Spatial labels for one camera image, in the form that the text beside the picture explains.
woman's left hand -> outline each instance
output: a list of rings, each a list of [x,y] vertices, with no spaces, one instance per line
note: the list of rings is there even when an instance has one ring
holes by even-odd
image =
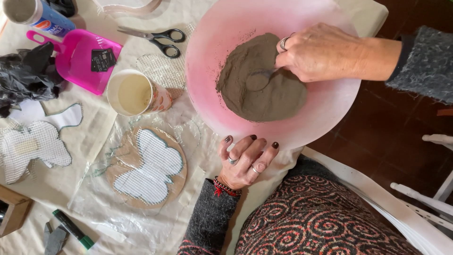
[[[222,171],[217,180],[232,190],[240,190],[252,184],[279,153],[279,144],[274,142],[264,152],[267,141],[257,139],[256,135],[247,136],[238,141],[230,152],[227,148],[233,143],[233,137],[227,136],[220,142],[217,153],[222,160]]]

pink dustpan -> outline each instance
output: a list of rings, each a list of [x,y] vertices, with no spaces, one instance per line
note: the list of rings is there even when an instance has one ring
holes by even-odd
[[[254,123],[230,111],[216,92],[216,79],[227,55],[238,44],[273,33],[280,38],[318,22],[357,35],[350,20],[331,0],[219,0],[202,17],[186,53],[187,88],[206,124],[234,141],[256,134],[281,149],[306,145],[331,130],[348,112],[360,80],[341,79],[307,85],[307,102],[289,119]]]
[[[43,41],[38,41],[35,37],[42,37]],[[52,42],[54,50],[58,52],[55,57],[58,73],[65,80],[95,95],[102,95],[104,92],[113,67],[107,72],[92,72],[91,50],[112,48],[115,58],[118,59],[122,48],[121,45],[84,29],[70,31],[61,43],[32,30],[27,32],[27,38],[39,44]]]

scissors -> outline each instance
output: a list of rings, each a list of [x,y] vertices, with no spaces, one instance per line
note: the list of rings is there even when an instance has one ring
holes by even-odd
[[[143,33],[143,32],[137,31],[135,29],[123,27],[123,26],[119,26],[118,28],[121,29],[121,30],[117,30],[119,32],[147,39],[150,43],[153,43],[154,45],[156,45],[165,56],[167,56],[168,58],[171,58],[171,59],[176,59],[176,58],[179,58],[179,56],[181,56],[181,52],[179,51],[179,49],[176,48],[176,46],[171,45],[171,44],[162,44],[162,43],[158,42],[156,39],[157,38],[166,38],[174,43],[182,43],[183,41],[186,40],[186,35],[181,30],[176,29],[176,28],[169,29],[162,33]],[[173,33],[181,34],[181,38],[180,39],[173,38],[172,37]],[[171,51],[171,53],[173,53],[173,51],[176,51],[176,52],[174,54],[168,54],[167,51],[169,49],[173,49]]]

blue can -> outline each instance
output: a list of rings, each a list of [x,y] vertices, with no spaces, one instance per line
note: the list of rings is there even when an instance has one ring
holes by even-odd
[[[72,21],[42,0],[4,0],[3,10],[14,23],[30,25],[58,37],[76,29]]]

black scissor handle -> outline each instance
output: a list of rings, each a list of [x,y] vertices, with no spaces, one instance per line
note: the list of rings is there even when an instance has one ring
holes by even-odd
[[[179,56],[181,56],[181,52],[174,45],[162,44],[162,43],[160,43],[160,42],[158,42],[157,40],[154,40],[154,39],[149,40],[149,42],[153,43],[154,45],[156,45],[157,48],[159,48],[160,51],[162,51],[162,53],[165,56],[167,56],[168,58],[170,58],[170,59],[177,59],[177,58],[179,58]],[[173,55],[173,56],[172,55],[168,55],[167,50],[169,50],[169,49],[175,49],[176,50],[176,54]]]
[[[172,33],[180,33],[181,34],[181,39],[173,39],[171,37]],[[186,40],[186,35],[181,30],[176,29],[176,28],[169,29],[169,30],[164,31],[162,33],[151,33],[151,34],[154,36],[154,38],[166,38],[166,39],[171,40],[174,43],[182,43],[183,41]]]

